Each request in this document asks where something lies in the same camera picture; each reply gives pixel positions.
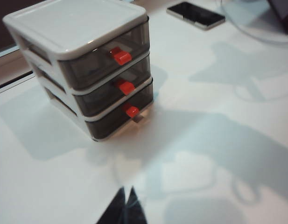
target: black object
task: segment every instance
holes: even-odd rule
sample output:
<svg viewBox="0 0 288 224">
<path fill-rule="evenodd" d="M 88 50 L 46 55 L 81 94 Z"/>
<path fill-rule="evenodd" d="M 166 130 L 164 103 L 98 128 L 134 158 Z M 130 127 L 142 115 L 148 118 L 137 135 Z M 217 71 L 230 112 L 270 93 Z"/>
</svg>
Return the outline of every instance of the black object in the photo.
<svg viewBox="0 0 288 224">
<path fill-rule="evenodd" d="M 126 204 L 124 188 L 120 188 L 96 224 L 147 224 L 134 188 Z"/>
<path fill-rule="evenodd" d="M 185 21 L 189 21 L 202 29 L 210 29 L 225 21 L 223 15 L 193 5 L 189 2 L 181 2 L 169 7 L 167 12 L 176 17 L 180 17 Z"/>
<path fill-rule="evenodd" d="M 288 0 L 268 0 L 268 2 L 288 33 Z"/>
</svg>

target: red drawer handle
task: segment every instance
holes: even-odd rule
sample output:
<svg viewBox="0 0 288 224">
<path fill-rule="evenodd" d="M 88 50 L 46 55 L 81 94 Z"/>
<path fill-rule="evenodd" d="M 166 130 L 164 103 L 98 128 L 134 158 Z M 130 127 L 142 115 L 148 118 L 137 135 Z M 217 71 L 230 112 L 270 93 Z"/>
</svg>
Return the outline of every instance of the red drawer handle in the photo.
<svg viewBox="0 0 288 224">
<path fill-rule="evenodd" d="M 121 79 L 119 81 L 116 82 L 116 86 L 122 91 L 122 93 L 124 93 L 126 96 L 131 93 L 132 91 L 135 90 L 134 85 L 129 82 L 126 81 L 124 79 Z"/>
<path fill-rule="evenodd" d="M 124 65 L 132 60 L 131 55 L 127 51 L 121 50 L 119 47 L 111 49 L 110 53 L 119 65 Z"/>
<path fill-rule="evenodd" d="M 130 103 L 125 103 L 122 106 L 122 109 L 131 118 L 134 118 L 140 112 L 140 110 L 137 107 L 132 106 Z"/>
</svg>

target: black phone screen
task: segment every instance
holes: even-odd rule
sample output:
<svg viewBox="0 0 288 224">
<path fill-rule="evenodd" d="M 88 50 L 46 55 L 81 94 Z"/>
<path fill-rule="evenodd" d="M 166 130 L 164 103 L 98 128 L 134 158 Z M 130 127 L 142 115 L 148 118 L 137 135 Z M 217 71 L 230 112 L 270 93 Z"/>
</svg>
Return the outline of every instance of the black phone screen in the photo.
<svg viewBox="0 0 288 224">
<path fill-rule="evenodd" d="M 220 14 L 192 5 L 188 2 L 182 2 L 178 5 L 168 8 L 168 10 L 182 15 L 185 19 L 201 23 L 205 26 L 210 26 L 213 23 L 225 19 L 225 17 Z"/>
</svg>

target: drawer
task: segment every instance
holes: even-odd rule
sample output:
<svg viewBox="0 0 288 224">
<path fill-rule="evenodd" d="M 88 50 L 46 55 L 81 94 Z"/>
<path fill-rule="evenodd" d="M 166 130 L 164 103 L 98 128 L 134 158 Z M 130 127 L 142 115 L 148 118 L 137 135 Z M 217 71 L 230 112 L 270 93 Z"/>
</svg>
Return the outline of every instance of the drawer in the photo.
<svg viewBox="0 0 288 224">
<path fill-rule="evenodd" d="M 133 95 L 150 78 L 149 56 L 120 73 L 94 91 L 75 99 L 86 117 L 92 117 L 125 96 Z"/>
<path fill-rule="evenodd" d="M 126 33 L 91 50 L 79 58 L 59 61 L 69 85 L 75 90 L 90 87 L 105 76 L 127 65 L 148 51 L 148 19 Z"/>
<path fill-rule="evenodd" d="M 153 101 L 152 82 L 136 93 L 127 101 L 119 105 L 102 119 L 86 122 L 94 139 L 102 140 L 133 118 Z"/>
</svg>

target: dark transparent drawer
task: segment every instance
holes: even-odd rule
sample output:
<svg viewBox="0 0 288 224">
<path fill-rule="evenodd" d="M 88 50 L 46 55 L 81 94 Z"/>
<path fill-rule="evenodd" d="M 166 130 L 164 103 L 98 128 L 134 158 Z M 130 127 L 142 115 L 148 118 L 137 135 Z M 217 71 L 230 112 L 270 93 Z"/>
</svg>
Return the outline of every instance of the dark transparent drawer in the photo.
<svg viewBox="0 0 288 224">
<path fill-rule="evenodd" d="M 59 61 L 75 90 L 87 88 L 149 50 L 148 20 L 97 49 L 68 61 Z"/>
<path fill-rule="evenodd" d="M 86 122 L 93 137 L 97 140 L 104 139 L 122 126 L 140 110 L 153 100 L 152 82 L 140 92 L 129 98 L 126 102 L 115 108 L 102 119 Z"/>
<path fill-rule="evenodd" d="M 84 116 L 92 117 L 102 112 L 150 78 L 149 56 L 117 75 L 93 92 L 75 96 Z"/>
</svg>

